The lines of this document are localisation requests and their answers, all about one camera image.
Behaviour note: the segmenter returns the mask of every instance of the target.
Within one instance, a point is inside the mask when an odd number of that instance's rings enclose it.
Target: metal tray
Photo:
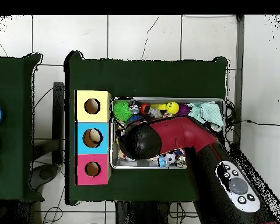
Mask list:
[[[168,102],[176,103],[195,103],[195,102],[215,102],[219,108],[222,115],[222,120],[224,123],[223,134],[225,136],[225,101],[219,98],[162,98],[162,97],[126,97],[128,100],[137,100],[140,103],[148,104],[165,104]],[[110,107],[113,110],[113,103],[117,100],[123,100],[122,97],[115,97],[111,100]],[[159,167],[157,162],[147,161],[145,159],[137,160],[134,162],[128,162],[125,159],[118,157],[119,147],[116,143],[115,132],[118,129],[118,125],[113,119],[110,121],[110,163],[115,169],[168,169],[165,167]],[[183,169],[177,167],[176,165],[170,166],[169,169]]]

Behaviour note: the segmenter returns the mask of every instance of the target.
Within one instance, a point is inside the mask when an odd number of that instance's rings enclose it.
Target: yellow box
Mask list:
[[[111,94],[108,91],[77,90],[78,122],[109,122]]]

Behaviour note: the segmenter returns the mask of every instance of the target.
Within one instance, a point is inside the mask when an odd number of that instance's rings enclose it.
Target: green spiky ball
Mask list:
[[[115,102],[113,106],[113,111],[115,118],[122,122],[126,122],[132,116],[132,113],[128,106],[128,102],[125,100],[119,100]]]

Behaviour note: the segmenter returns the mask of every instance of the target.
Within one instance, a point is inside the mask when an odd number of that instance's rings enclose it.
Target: purple ball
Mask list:
[[[191,112],[191,107],[188,107],[186,104],[178,104],[180,109],[178,110],[176,116],[185,116]]]

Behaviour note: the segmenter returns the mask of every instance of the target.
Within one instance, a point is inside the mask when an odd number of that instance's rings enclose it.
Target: white button panel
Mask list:
[[[236,194],[229,190],[229,188],[226,188],[226,183],[223,183],[221,180],[219,174],[218,174],[218,167],[222,166],[224,169],[223,177],[225,179],[228,179],[229,181],[233,178],[241,178],[244,180],[248,185],[248,191],[245,194]],[[222,187],[225,189],[228,197],[233,202],[235,207],[241,211],[244,212],[256,212],[260,209],[260,200],[256,196],[255,192],[250,187],[247,179],[242,175],[241,171],[231,162],[229,161],[222,161],[219,162],[219,164],[216,167],[216,176],[218,180],[220,181]]]

